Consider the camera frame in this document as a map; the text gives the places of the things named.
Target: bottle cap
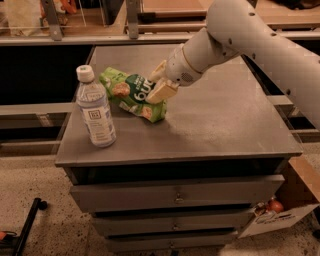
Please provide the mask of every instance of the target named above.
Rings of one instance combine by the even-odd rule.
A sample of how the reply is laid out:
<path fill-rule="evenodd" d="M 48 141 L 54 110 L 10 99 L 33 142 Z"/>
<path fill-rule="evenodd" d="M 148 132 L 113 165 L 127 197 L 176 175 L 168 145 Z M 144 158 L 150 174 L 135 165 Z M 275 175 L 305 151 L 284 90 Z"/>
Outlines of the bottle cap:
<path fill-rule="evenodd" d="M 94 73 L 90 65 L 82 65 L 77 67 L 78 80 L 83 83 L 88 83 L 94 80 Z"/>

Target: floor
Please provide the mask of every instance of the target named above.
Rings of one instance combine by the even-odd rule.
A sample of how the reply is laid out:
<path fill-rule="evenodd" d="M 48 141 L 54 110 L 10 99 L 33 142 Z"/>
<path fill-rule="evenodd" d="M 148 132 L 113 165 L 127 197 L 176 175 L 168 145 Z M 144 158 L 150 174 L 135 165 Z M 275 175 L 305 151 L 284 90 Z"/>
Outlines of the floor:
<path fill-rule="evenodd" d="M 320 173 L 320 143 L 302 143 L 307 160 Z M 0 230 L 21 232 L 35 197 L 48 202 L 37 213 L 24 256 L 111 256 L 105 240 L 92 228 L 90 216 L 82 213 L 71 196 L 68 177 L 54 165 L 54 155 L 0 158 Z M 235 240 L 222 248 L 188 248 L 178 251 L 122 253 L 123 256 L 268 256 L 320 255 L 319 241 L 312 236 L 318 227 L 308 214 L 293 227 Z"/>

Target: chip bag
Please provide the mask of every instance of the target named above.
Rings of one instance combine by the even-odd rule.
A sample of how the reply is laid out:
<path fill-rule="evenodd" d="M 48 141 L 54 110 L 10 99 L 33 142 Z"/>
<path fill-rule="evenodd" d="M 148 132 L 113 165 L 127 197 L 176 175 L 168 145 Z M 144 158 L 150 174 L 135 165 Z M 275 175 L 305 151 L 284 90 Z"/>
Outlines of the chip bag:
<path fill-rule="evenodd" d="M 129 75 L 111 67 L 100 74 L 99 80 L 106 88 L 108 99 L 125 111 L 144 117 L 151 123 L 165 118 L 167 111 L 165 100 L 158 104 L 146 102 L 148 94 L 156 83 L 138 74 Z"/>

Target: bottle label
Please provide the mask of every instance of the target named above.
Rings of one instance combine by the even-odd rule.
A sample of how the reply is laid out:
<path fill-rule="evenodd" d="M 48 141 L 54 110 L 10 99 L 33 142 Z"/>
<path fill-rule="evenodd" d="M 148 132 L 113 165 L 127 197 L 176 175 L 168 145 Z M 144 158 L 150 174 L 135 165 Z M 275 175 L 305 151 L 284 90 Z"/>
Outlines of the bottle label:
<path fill-rule="evenodd" d="M 115 130 L 107 105 L 97 108 L 81 108 L 81 111 L 93 144 L 109 143 L 115 139 Z"/>

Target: cabinet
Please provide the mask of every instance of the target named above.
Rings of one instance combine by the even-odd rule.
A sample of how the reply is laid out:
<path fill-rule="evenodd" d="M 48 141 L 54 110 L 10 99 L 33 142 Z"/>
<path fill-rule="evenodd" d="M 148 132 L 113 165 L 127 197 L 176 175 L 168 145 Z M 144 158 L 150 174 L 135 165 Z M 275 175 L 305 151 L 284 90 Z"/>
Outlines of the cabinet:
<path fill-rule="evenodd" d="M 97 76 L 107 66 L 148 76 L 176 46 L 96 47 L 90 64 Z M 111 107 L 117 141 L 94 147 L 74 108 L 56 165 L 113 252 L 230 243 L 302 153 L 241 57 L 180 88 L 161 122 Z"/>

